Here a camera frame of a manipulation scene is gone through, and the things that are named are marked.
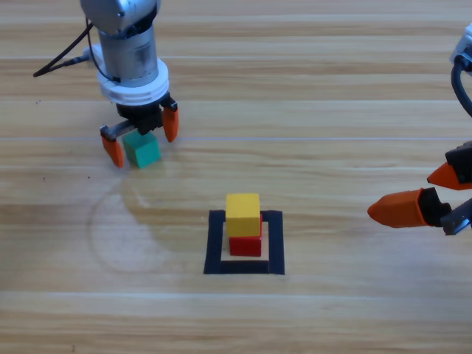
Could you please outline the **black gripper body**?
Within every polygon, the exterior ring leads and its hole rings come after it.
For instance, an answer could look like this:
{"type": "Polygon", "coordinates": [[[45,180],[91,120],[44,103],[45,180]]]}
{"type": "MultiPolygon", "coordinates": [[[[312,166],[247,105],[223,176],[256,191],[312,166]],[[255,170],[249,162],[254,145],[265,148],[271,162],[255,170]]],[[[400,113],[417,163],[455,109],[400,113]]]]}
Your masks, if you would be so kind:
{"type": "Polygon", "coordinates": [[[127,132],[137,130],[144,136],[156,128],[163,128],[163,107],[169,107],[174,104],[178,105],[169,93],[165,94],[161,99],[145,105],[120,105],[117,103],[117,112],[121,117],[125,118],[125,121],[112,127],[102,126],[100,134],[108,140],[115,140],[127,132]]]}
{"type": "MultiPolygon", "coordinates": [[[[471,183],[471,141],[448,151],[445,159],[460,183],[471,183]]],[[[471,225],[471,199],[452,209],[450,204],[440,201],[437,191],[431,187],[422,191],[419,206],[426,224],[442,228],[445,235],[456,235],[471,225]]]]}

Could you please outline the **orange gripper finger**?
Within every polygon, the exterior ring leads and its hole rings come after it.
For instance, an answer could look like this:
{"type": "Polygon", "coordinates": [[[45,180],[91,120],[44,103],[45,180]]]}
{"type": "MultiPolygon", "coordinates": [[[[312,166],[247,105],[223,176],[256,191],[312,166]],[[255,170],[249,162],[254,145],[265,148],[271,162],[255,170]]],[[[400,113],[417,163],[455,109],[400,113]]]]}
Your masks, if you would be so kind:
{"type": "Polygon", "coordinates": [[[102,134],[101,140],[103,144],[103,148],[106,153],[111,158],[112,162],[118,167],[123,168],[125,165],[125,157],[122,151],[121,145],[118,143],[117,140],[108,140],[102,134]]]}
{"type": "Polygon", "coordinates": [[[392,228],[418,227],[425,225],[419,199],[423,188],[384,195],[367,213],[374,221],[392,228]]]}
{"type": "Polygon", "coordinates": [[[177,104],[174,104],[169,107],[163,107],[162,124],[167,141],[173,142],[178,136],[179,130],[179,115],[177,104]]]}
{"type": "Polygon", "coordinates": [[[470,190],[470,182],[460,183],[453,167],[445,162],[427,178],[427,182],[451,190],[470,190]]]}

